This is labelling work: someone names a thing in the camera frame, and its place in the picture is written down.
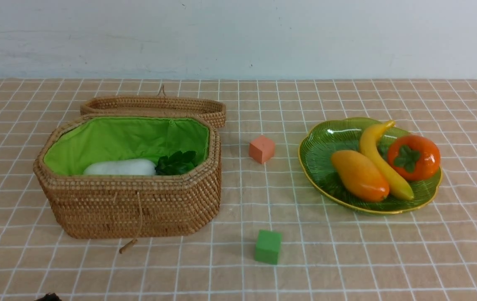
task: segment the green glass plate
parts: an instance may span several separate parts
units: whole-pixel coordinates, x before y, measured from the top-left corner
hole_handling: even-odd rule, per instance
[[[414,191],[414,200],[408,202],[391,195],[383,202],[365,202],[356,198],[344,187],[337,171],[332,165],[331,156],[342,149],[359,151],[359,139],[365,128],[381,122],[370,118],[348,118],[328,120],[315,126],[298,148],[298,160],[307,179],[330,200],[360,212],[372,214],[397,214],[422,208],[429,204],[437,194],[443,179],[439,171],[425,181],[414,181],[410,185]],[[378,151],[386,158],[389,146],[398,137],[410,132],[400,128],[390,128],[378,143]]]

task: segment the green leafy vegetable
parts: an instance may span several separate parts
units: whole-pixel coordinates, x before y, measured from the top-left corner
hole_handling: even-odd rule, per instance
[[[196,167],[194,158],[196,158],[196,152],[193,150],[184,153],[178,150],[170,157],[162,156],[157,162],[155,173],[159,176],[183,175]]]

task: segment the green cube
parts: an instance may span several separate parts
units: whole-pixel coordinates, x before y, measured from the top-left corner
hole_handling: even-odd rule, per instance
[[[255,261],[277,265],[281,249],[281,233],[259,230],[255,244]]]

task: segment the yellow rim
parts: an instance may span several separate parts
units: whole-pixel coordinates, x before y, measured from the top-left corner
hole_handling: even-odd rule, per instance
[[[368,118],[368,117],[354,117],[354,118],[345,118],[343,120],[326,120],[324,122],[332,122],[332,121],[344,121],[344,120],[353,120],[353,119],[365,119],[365,120],[372,120],[372,121],[375,121],[375,122],[379,122],[378,120],[374,120],[372,118]],[[433,196],[431,196],[430,200],[425,202],[424,204],[421,204],[421,205],[418,205],[416,207],[413,207],[413,208],[410,208],[410,209],[403,209],[403,210],[397,210],[397,211],[376,211],[376,210],[369,210],[369,209],[364,209],[364,208],[361,208],[361,207],[356,207],[356,206],[353,206],[352,204],[348,204],[346,202],[343,202],[341,200],[339,200],[338,198],[335,198],[333,196],[331,196],[330,194],[326,193],[324,190],[322,190],[320,187],[317,186],[317,184],[311,179],[311,177],[309,176],[309,174],[307,174],[307,171],[305,170],[305,166],[302,162],[302,158],[300,156],[300,152],[302,150],[302,145],[305,141],[305,139],[307,139],[309,137],[309,135],[311,135],[311,132],[313,132],[313,130],[323,124],[324,122],[321,122],[317,125],[315,125],[313,128],[311,128],[311,130],[309,132],[307,132],[307,136],[305,136],[305,138],[302,140],[302,142],[300,142],[300,146],[298,147],[298,161],[300,162],[300,166],[302,167],[302,170],[305,174],[305,177],[307,177],[307,179],[309,180],[309,182],[313,185],[313,187],[315,187],[315,189],[317,189],[319,192],[321,192],[324,196],[326,196],[327,198],[329,198],[330,200],[338,203],[338,204],[341,204],[342,206],[345,206],[345,207],[348,207],[348,208],[352,208],[353,210],[357,210],[357,211],[361,211],[361,212],[366,212],[366,213],[373,213],[373,214],[399,214],[399,213],[404,213],[404,212],[409,212],[409,211],[414,211],[414,210],[418,210],[424,206],[426,206],[427,204],[430,204],[435,196],[437,196],[437,191],[439,190],[439,186],[441,186],[441,182],[443,182],[443,169],[441,167],[439,167],[439,171],[441,172],[441,177],[439,177],[439,181],[437,182],[437,186],[435,186],[435,193],[433,194]],[[407,133],[410,133],[406,130],[403,130],[402,128],[399,128],[400,130],[402,131],[405,131]]]

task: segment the orange cube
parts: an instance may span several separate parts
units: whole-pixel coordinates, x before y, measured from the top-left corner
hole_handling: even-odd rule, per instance
[[[275,143],[267,137],[261,135],[250,142],[250,157],[264,164],[274,156]]]

